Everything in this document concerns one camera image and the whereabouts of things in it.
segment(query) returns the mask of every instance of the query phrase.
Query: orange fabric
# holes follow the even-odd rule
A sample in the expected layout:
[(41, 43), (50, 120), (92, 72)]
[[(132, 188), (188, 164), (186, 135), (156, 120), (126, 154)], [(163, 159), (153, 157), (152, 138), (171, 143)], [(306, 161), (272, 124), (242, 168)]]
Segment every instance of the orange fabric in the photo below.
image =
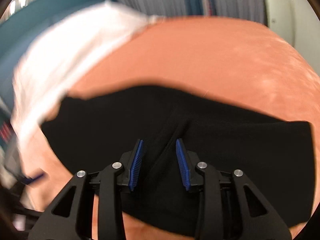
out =
[[(104, 58), (72, 87), (69, 96), (92, 98), (139, 84), (177, 88), (287, 121), (311, 122), (317, 161), (315, 210), (320, 201), (320, 78), (293, 47), (267, 27), (228, 18), (167, 20)], [(46, 147), (47, 156), (55, 160)], [(31, 171), (27, 157), (23, 157), (25, 168)], [(41, 165), (52, 172), (46, 160)], [(43, 182), (35, 190), (41, 196), (49, 186)], [(303, 226), (291, 228), (292, 235)]]

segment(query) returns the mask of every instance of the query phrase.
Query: black cloth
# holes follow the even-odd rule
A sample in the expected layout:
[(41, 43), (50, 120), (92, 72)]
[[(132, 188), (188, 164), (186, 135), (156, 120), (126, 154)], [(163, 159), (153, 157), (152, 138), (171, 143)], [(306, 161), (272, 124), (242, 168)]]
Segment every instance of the black cloth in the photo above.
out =
[(311, 214), (315, 164), (308, 122), (139, 86), (87, 101), (65, 98), (42, 131), (73, 174), (100, 171), (143, 139), (138, 185), (122, 195), (123, 211), (167, 231), (193, 236), (198, 215), (198, 195), (182, 185), (177, 138), (218, 170), (243, 170), (289, 227)]

